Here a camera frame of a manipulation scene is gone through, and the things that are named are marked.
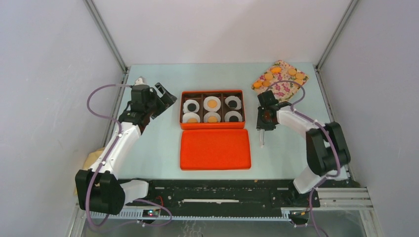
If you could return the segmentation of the metal tongs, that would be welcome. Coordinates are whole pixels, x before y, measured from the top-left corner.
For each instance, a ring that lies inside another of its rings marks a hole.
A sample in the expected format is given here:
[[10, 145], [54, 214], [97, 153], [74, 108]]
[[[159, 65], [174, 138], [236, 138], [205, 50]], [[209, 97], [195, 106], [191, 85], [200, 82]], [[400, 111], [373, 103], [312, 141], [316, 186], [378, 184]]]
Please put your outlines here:
[[264, 147], [264, 133], [265, 133], [265, 130], [263, 129], [259, 131], [259, 143], [260, 143], [261, 148]]

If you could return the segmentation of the black sandwich cookie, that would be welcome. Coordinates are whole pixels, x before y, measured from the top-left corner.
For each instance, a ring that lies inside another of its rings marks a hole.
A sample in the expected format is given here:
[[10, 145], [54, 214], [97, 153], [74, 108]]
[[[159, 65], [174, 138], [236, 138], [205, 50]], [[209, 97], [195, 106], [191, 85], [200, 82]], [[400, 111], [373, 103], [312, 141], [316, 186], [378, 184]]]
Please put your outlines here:
[[231, 116], [231, 117], [228, 119], [228, 121], [229, 121], [229, 122], [239, 122], [239, 121], [240, 121], [240, 119], [239, 119], [237, 116]]
[[228, 105], [228, 107], [230, 108], [230, 109], [236, 109], [237, 108], [237, 106], [238, 106], [238, 103], [237, 103], [237, 101], [235, 101], [235, 100], [230, 100], [228, 103], [227, 103], [227, 105]]
[[194, 112], [196, 110], [196, 108], [197, 108], [197, 106], [193, 103], [187, 105], [187, 109], [190, 112]]

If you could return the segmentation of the floral tray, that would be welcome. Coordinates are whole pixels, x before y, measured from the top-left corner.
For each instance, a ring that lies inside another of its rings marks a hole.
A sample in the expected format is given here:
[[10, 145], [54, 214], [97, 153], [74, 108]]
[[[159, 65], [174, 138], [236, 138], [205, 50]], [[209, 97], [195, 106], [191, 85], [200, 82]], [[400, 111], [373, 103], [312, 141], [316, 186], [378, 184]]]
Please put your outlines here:
[[[269, 80], [271, 85], [269, 87], [264, 87], [262, 82], [265, 81], [264, 74], [271, 73], [270, 69], [273, 67], [281, 67], [282, 71], [279, 74], [273, 74], [273, 79]], [[297, 69], [298, 73], [304, 73], [300, 69], [292, 66], [286, 61], [278, 60], [274, 62], [265, 72], [263, 72], [252, 84], [251, 89], [257, 94], [261, 94], [265, 91], [272, 91], [275, 98], [279, 101], [289, 101], [300, 89], [301, 85], [296, 83], [294, 80], [295, 77], [292, 77], [288, 74], [288, 69], [294, 68]], [[309, 75], [305, 74], [303, 79], [306, 82], [309, 80]]]

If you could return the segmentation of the orange tin lid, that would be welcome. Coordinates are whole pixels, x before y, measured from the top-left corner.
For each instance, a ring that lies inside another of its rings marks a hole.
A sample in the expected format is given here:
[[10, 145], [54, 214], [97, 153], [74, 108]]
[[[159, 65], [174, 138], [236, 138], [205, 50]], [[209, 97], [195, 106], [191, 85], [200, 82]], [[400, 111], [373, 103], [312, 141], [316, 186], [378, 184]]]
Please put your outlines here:
[[246, 129], [185, 130], [180, 143], [182, 170], [244, 170], [251, 168]]

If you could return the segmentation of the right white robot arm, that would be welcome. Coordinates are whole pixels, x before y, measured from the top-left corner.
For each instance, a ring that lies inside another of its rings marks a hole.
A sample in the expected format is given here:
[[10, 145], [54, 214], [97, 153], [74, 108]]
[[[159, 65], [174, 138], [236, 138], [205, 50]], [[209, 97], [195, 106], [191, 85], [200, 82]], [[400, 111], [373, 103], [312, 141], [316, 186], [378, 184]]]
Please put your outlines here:
[[296, 110], [289, 102], [280, 102], [272, 91], [258, 95], [259, 106], [256, 128], [262, 134], [272, 131], [278, 125], [286, 126], [306, 142], [307, 167], [290, 184], [288, 202], [301, 206], [307, 200], [307, 193], [325, 180], [346, 178], [344, 167], [350, 163], [350, 152], [337, 122], [322, 123]]

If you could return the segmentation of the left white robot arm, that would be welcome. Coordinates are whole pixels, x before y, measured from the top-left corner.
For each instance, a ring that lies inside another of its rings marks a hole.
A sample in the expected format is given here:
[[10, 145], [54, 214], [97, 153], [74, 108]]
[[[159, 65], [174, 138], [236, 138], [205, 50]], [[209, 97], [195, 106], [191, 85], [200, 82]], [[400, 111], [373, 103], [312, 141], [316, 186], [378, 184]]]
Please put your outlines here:
[[120, 183], [120, 170], [150, 120], [166, 111], [177, 98], [160, 83], [152, 87], [138, 80], [129, 88], [131, 99], [115, 120], [116, 131], [102, 155], [75, 176], [82, 210], [116, 215], [125, 204], [135, 200], [146, 206], [155, 202], [156, 192], [149, 188], [148, 182], [133, 179]]

